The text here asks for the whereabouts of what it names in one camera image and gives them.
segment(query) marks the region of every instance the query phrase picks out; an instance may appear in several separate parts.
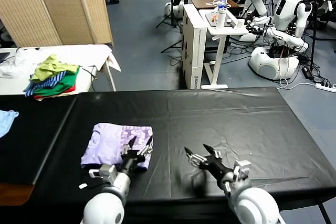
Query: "purple shirt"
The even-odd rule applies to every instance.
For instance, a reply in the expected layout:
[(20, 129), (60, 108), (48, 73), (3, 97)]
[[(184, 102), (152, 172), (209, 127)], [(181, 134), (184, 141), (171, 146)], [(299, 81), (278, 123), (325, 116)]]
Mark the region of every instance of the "purple shirt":
[[(150, 126), (122, 126), (111, 123), (98, 123), (93, 127), (88, 147), (81, 158), (82, 168), (88, 164), (117, 165), (122, 163), (121, 150), (123, 145), (137, 136), (132, 150), (140, 150), (153, 135)], [(148, 168), (151, 156), (139, 167)]]

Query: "white robot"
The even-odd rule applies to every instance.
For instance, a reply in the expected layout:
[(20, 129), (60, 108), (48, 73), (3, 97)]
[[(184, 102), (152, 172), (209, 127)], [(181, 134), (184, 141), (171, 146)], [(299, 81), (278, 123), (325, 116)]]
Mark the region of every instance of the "white robot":
[[(122, 151), (123, 163), (119, 170), (109, 165), (103, 165), (99, 170), (90, 170), (91, 177), (102, 178), (107, 185), (87, 203), (81, 224), (122, 222), (133, 170), (152, 151), (152, 139), (139, 151), (131, 149), (134, 140), (132, 139)], [(193, 154), (185, 147), (188, 161), (199, 169), (209, 171), (215, 177), (231, 210), (242, 224), (285, 223), (273, 197), (265, 190), (251, 186), (248, 178), (251, 165), (249, 161), (236, 161), (234, 168), (230, 169), (222, 164), (222, 155), (218, 150), (205, 144), (204, 147), (210, 153), (209, 156)]]
[[(261, 0), (251, 1), (260, 15), (266, 13)], [(251, 33), (261, 34), (282, 45), (280, 48), (258, 47), (252, 52), (249, 65), (255, 73), (271, 80), (288, 79), (293, 75), (299, 64), (293, 54), (308, 49), (308, 44), (301, 36), (311, 11), (311, 3), (303, 0), (279, 0), (274, 17), (261, 16), (253, 19), (247, 26)], [(291, 35), (287, 33), (287, 28), (295, 18), (295, 33)]]

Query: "white table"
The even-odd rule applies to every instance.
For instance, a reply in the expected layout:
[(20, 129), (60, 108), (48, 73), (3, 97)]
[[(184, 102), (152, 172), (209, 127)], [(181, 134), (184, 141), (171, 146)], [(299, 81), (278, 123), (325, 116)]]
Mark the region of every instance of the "white table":
[[(19, 50), (35, 48), (36, 47), (19, 48)], [(10, 53), (6, 59), (12, 63), (15, 61), (15, 57), (17, 55), (16, 51), (17, 48), (0, 49), (0, 52)], [(82, 66), (80, 67), (76, 78), (76, 91), (78, 93), (89, 91), (92, 84), (92, 75), (95, 76), (97, 71), (101, 70), (102, 66), (104, 66), (103, 70), (108, 78), (108, 82), (111, 85), (111, 89), (116, 91), (116, 86), (109, 67), (118, 71), (121, 71), (121, 69), (112, 54), (112, 50), (106, 45), (40, 47), (37, 53), (42, 58), (47, 58), (51, 54), (56, 54), (61, 62)], [(3, 66), (3, 64), (7, 64), (7, 62), (0, 63), (0, 67)], [(27, 72), (17, 78), (0, 78), (0, 95), (24, 94), (23, 90), (29, 84), (30, 74), (31, 73)]]
[[(228, 86), (226, 84), (217, 84), (219, 69), (221, 67), (223, 51), (225, 46), (225, 40), (227, 35), (243, 35), (248, 34), (248, 30), (243, 26), (242, 28), (232, 28), (232, 27), (223, 27), (222, 30), (217, 30), (216, 27), (212, 27), (209, 21), (207, 20), (205, 14), (213, 13), (213, 9), (199, 10), (198, 11), (206, 23), (207, 29), (212, 36), (215, 36), (216, 39), (219, 38), (218, 49), (216, 54), (216, 61), (214, 64), (214, 71), (211, 70), (209, 63), (204, 63), (204, 68), (206, 74), (208, 75), (210, 85), (202, 85), (202, 89), (226, 89)], [(230, 18), (237, 22), (237, 19), (228, 12)]]

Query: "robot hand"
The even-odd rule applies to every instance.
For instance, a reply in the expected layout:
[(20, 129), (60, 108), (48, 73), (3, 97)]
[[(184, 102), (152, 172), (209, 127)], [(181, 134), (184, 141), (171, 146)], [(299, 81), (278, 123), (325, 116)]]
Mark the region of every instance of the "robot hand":
[(121, 151), (123, 162), (120, 168), (102, 165), (92, 169), (92, 178), (101, 178), (106, 185), (85, 206), (81, 224), (120, 224), (124, 218), (124, 205), (129, 192), (131, 178), (138, 163), (144, 162), (153, 150), (153, 137), (140, 150), (132, 150), (136, 136), (124, 145)]
[(227, 168), (222, 164), (220, 151), (203, 145), (210, 156), (194, 154), (184, 147), (188, 161), (199, 169), (208, 170), (215, 177), (231, 210), (242, 224), (285, 224), (271, 194), (261, 188), (251, 187), (248, 178), (251, 166), (249, 161), (236, 161), (233, 169)]

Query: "white tablecloth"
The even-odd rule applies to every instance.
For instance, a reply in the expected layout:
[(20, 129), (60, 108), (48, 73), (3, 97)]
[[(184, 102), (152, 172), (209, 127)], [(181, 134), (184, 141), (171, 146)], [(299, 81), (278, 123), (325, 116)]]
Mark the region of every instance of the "white tablecloth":
[(3, 76), (4, 71), (10, 67), (19, 70), (14, 78), (0, 78), (0, 94), (24, 94), (23, 90), (28, 86), (30, 75), (34, 73), (36, 66), (52, 54), (56, 54), (61, 62), (81, 66), (76, 78), (76, 91), (79, 93), (89, 91), (92, 78), (90, 73), (96, 75), (105, 62), (121, 71), (112, 50), (106, 45), (40, 47), (39, 50), (35, 50), (34, 47), (19, 48), (18, 52), (16, 51), (17, 48), (0, 49), (0, 52), (10, 52), (6, 57), (9, 63), (0, 63), (0, 74)]

